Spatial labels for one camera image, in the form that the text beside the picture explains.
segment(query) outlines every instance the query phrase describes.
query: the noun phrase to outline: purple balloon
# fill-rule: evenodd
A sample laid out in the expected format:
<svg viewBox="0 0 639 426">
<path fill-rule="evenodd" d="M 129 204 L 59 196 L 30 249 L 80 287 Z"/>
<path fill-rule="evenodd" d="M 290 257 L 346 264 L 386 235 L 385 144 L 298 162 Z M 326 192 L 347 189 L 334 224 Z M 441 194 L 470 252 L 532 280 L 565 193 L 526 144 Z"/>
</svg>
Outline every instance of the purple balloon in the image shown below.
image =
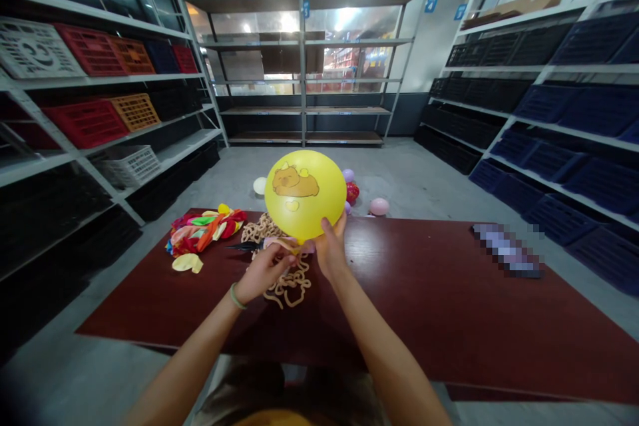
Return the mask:
<svg viewBox="0 0 639 426">
<path fill-rule="evenodd" d="M 375 200 L 371 201 L 370 210 L 371 213 L 375 216 L 387 214 L 390 208 L 391 206 L 388 204 L 388 201 L 384 200 L 383 198 L 376 198 Z"/>
<path fill-rule="evenodd" d="M 352 182 L 353 180 L 355 180 L 355 173 L 353 173 L 353 170 L 350 169 L 346 169 L 342 172 L 342 174 L 344 175 L 344 180 L 346 180 L 347 183 Z"/>
</svg>

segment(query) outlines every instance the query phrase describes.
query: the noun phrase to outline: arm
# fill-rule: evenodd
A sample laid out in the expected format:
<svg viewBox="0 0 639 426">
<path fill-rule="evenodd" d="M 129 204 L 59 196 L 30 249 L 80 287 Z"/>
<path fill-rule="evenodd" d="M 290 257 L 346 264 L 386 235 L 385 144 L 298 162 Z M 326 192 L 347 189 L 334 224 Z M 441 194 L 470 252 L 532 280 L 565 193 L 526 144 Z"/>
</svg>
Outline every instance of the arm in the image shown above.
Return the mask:
<svg viewBox="0 0 639 426">
<path fill-rule="evenodd" d="M 287 254 L 277 244 L 260 252 L 235 287 L 238 301 L 244 305 L 261 296 L 284 270 L 295 261 L 286 256 L 273 266 L 278 254 Z M 230 292 L 186 340 L 186 343 L 164 366 L 146 388 L 128 414 L 125 424 L 181 425 L 198 398 L 206 378 L 220 355 L 222 345 L 242 310 L 233 302 Z"/>
<path fill-rule="evenodd" d="M 451 421 L 421 367 L 388 326 L 346 264 L 342 214 L 335 229 L 324 218 L 316 240 L 321 272 L 333 286 L 353 330 L 373 384 L 396 426 L 445 425 Z"/>
</svg>

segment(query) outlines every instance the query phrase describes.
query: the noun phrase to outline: hand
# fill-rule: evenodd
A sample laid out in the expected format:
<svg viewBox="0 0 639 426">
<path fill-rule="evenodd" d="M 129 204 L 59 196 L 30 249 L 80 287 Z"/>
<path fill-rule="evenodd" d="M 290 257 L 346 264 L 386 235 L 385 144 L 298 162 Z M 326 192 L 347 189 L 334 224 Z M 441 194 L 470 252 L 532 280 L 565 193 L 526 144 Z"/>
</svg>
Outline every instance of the hand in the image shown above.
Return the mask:
<svg viewBox="0 0 639 426">
<path fill-rule="evenodd" d="M 287 249 L 276 243 L 259 252 L 242 279 L 235 285 L 235 296 L 238 301 L 245 305 L 268 290 L 284 274 L 286 268 L 295 264 L 295 256 L 288 253 Z M 286 256 L 273 266 L 273 259 L 277 255 Z"/>
<path fill-rule="evenodd" d="M 315 247 L 318 252 L 318 263 L 321 272 L 326 279 L 333 283 L 335 277 L 344 271 L 348 271 L 346 253 L 344 251 L 344 230 L 346 229 L 346 210 L 335 223 L 322 218 L 321 228 L 324 234 L 315 239 Z"/>
</svg>

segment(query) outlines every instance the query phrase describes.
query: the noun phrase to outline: white balloon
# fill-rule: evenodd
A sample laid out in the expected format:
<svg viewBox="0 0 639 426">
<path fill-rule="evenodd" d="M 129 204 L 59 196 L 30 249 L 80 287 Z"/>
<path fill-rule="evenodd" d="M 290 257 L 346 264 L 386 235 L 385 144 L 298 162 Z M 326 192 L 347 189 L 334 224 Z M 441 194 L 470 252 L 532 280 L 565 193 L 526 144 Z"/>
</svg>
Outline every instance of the white balloon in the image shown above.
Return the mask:
<svg viewBox="0 0 639 426">
<path fill-rule="evenodd" d="M 266 189 L 266 178 L 264 176 L 259 177 L 253 182 L 253 191 L 257 194 L 264 194 Z"/>
</svg>

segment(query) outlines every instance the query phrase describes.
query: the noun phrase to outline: blue sign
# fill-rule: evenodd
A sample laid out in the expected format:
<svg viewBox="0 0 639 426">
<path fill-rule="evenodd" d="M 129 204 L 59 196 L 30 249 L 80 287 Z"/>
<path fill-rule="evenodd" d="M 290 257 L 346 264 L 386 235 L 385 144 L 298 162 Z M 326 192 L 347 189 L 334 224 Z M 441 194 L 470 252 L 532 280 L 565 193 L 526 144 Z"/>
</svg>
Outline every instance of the blue sign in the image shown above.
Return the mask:
<svg viewBox="0 0 639 426">
<path fill-rule="evenodd" d="M 468 3 L 462 3 L 457 7 L 457 11 L 455 12 L 455 20 L 461 20 L 464 17 L 464 13 L 466 13 L 466 7 Z"/>
<path fill-rule="evenodd" d="M 436 6 L 437 6 L 437 0 L 426 0 L 426 8 L 424 9 L 424 13 L 434 12 Z"/>
</svg>

